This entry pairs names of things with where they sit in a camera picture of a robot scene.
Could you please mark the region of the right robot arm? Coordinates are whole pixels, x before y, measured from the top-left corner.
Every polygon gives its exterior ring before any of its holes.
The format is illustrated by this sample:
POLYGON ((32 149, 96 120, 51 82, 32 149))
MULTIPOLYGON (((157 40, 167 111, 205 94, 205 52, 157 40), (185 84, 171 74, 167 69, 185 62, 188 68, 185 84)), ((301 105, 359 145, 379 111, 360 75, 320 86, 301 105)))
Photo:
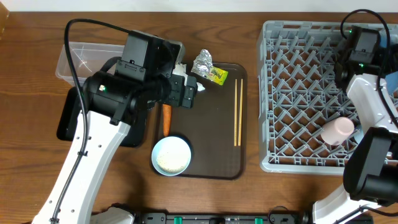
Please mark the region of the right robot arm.
POLYGON ((363 138, 343 171, 343 183, 312 205, 308 222, 348 223, 366 211, 397 203, 397 111, 386 88, 383 63, 390 56, 391 37, 380 46, 378 30, 352 26, 335 63, 335 82, 357 111, 363 138))

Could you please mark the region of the light blue cup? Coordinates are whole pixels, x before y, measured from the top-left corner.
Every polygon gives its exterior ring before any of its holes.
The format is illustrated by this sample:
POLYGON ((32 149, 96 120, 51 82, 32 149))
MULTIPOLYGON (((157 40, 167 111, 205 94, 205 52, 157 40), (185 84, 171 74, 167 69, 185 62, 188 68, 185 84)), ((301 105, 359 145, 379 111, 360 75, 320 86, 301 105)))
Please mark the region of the light blue cup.
POLYGON ((362 139, 364 137, 364 132, 363 132, 363 128, 360 124, 357 125, 357 127, 355 127, 354 132, 353 132, 353 137, 357 143, 360 143, 362 141, 362 139))

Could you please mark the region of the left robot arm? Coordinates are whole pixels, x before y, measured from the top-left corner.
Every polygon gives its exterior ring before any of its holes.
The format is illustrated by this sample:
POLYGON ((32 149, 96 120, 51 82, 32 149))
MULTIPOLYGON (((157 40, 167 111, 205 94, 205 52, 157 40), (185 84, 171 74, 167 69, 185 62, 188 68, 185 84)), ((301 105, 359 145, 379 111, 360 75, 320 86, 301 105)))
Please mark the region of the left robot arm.
POLYGON ((192 107, 196 80, 175 73, 184 53, 181 42, 134 31, 121 55, 76 84, 81 109, 72 145, 34 223, 134 222, 124 207, 93 214, 93 204, 116 149, 126 136, 143 132, 151 107, 192 107))

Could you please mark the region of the aluminium foil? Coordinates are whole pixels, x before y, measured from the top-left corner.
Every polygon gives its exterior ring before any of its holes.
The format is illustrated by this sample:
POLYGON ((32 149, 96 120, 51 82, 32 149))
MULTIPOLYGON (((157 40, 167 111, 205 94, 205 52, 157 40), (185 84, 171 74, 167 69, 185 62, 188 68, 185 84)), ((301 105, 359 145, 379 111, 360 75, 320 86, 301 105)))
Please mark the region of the aluminium foil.
POLYGON ((192 73, 207 77, 213 67, 213 59, 207 49, 202 49, 196 59, 193 61, 192 73))

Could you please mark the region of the blue plate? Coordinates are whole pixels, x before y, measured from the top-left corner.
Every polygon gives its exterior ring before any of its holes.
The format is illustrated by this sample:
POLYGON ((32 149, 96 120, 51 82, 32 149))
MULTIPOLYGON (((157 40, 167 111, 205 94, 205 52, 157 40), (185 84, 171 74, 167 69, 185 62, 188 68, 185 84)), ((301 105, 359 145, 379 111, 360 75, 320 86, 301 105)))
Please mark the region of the blue plate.
POLYGON ((386 88, 389 95, 392 95, 398 88, 398 72, 386 75, 386 88))

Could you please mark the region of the yellow green snack wrapper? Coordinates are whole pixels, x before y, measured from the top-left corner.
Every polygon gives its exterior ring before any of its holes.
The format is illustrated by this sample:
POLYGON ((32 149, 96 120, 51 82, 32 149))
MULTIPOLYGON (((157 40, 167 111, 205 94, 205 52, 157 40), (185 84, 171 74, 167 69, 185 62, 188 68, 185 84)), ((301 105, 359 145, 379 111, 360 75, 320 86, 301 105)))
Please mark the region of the yellow green snack wrapper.
POLYGON ((228 71, 220 69, 218 67, 212 67, 208 73, 208 79, 215 82, 218 85, 224 85, 224 82, 228 76, 228 71))

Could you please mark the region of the light blue rice bowl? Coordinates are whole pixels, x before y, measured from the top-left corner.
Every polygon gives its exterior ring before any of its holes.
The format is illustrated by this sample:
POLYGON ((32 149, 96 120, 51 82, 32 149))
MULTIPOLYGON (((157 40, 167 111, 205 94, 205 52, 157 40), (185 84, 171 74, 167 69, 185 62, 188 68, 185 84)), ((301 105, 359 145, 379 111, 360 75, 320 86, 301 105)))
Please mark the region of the light blue rice bowl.
POLYGON ((165 176, 181 174, 189 166, 191 158, 192 152, 188 143, 176 136, 158 141, 151 154, 154 169, 165 176))

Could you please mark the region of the white tissue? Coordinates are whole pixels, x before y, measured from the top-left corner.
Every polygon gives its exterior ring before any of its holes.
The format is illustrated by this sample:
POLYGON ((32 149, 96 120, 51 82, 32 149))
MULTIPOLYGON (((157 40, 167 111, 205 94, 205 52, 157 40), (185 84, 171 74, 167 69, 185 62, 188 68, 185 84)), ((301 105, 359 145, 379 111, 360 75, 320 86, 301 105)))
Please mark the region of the white tissue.
MULTIPOLYGON (((184 77, 184 79, 185 79, 184 80, 184 85, 185 86, 187 85, 188 75, 187 75, 187 65, 186 64, 176 63, 172 74, 184 77)), ((205 87, 201 83, 197 82, 197 90, 198 91, 204 91, 205 87)))

